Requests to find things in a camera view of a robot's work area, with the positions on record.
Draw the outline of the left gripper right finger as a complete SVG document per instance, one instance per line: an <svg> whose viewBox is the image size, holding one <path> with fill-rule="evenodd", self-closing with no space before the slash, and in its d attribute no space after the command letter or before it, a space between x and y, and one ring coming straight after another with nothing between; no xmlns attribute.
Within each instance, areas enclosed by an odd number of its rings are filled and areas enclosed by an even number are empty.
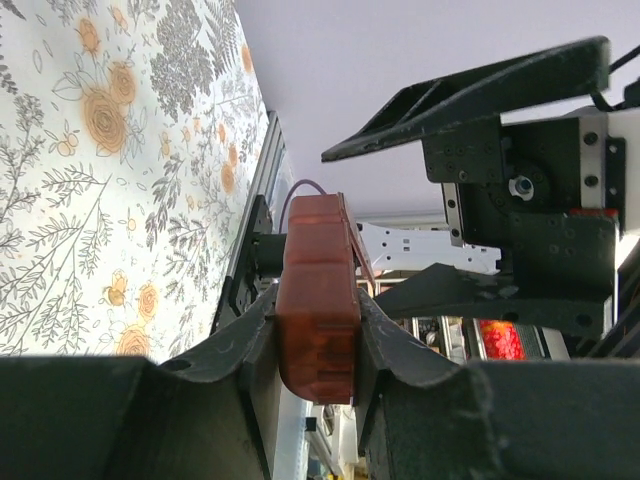
<svg viewBox="0 0 640 480"><path fill-rule="evenodd" d="M358 449L374 479L635 479L633 360L456 364L359 295Z"/></svg>

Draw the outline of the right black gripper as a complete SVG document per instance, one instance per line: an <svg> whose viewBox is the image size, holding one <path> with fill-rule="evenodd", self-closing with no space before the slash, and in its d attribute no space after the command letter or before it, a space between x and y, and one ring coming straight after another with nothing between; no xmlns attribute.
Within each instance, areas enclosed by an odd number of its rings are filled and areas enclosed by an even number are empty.
<svg viewBox="0 0 640 480"><path fill-rule="evenodd" d="M337 162L426 137L427 177L442 186L454 238L507 257L514 277L429 266L375 297L389 318L608 332L625 224L623 139L610 136L603 113L511 125L493 117L599 93L609 60L609 39L595 36L412 84L321 154Z"/></svg>

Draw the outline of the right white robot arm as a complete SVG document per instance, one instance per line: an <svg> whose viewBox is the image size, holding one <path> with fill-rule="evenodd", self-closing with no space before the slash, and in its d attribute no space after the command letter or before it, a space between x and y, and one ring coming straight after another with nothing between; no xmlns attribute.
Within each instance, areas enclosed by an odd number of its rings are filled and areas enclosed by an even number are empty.
<svg viewBox="0 0 640 480"><path fill-rule="evenodd" d="M364 224L378 270L411 277L381 293L392 318L453 315L592 339L615 324L625 225L625 141L602 111L506 124L507 112L596 96L609 42L596 36L401 89L335 162L417 142L442 192L442 230Z"/></svg>

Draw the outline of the red pill organizer box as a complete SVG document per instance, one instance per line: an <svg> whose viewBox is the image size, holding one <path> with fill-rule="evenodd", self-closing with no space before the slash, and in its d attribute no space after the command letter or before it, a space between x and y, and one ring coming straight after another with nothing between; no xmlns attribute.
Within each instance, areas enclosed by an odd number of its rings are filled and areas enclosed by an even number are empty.
<svg viewBox="0 0 640 480"><path fill-rule="evenodd" d="M275 303L285 386L317 404L348 404L355 392L361 309L356 272L374 278L341 193L291 203Z"/></svg>

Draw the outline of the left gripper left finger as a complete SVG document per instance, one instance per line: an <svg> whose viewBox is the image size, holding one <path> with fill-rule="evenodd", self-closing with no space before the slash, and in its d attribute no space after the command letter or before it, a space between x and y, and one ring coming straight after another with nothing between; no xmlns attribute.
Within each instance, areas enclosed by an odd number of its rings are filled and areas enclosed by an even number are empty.
<svg viewBox="0 0 640 480"><path fill-rule="evenodd" d="M269 479L280 400L268 289L164 363L134 356L1 361L5 479Z"/></svg>

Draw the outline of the floral table mat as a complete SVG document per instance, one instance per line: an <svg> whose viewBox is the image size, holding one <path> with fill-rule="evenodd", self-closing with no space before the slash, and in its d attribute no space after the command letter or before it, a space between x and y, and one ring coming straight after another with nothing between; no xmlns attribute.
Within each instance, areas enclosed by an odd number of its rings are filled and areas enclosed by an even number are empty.
<svg viewBox="0 0 640 480"><path fill-rule="evenodd" d="M1 5L1 352L210 332L268 126L231 1Z"/></svg>

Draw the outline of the aluminium frame rail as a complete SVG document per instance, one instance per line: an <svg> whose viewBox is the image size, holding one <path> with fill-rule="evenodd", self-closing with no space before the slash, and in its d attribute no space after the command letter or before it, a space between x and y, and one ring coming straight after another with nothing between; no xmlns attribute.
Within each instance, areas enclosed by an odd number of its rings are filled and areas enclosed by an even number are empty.
<svg viewBox="0 0 640 480"><path fill-rule="evenodd" d="M286 144L278 114L270 111L268 119L239 233L223 277L212 332L242 315L263 287L281 273L285 235L279 231L278 222L289 190L288 181L281 175Z"/></svg>

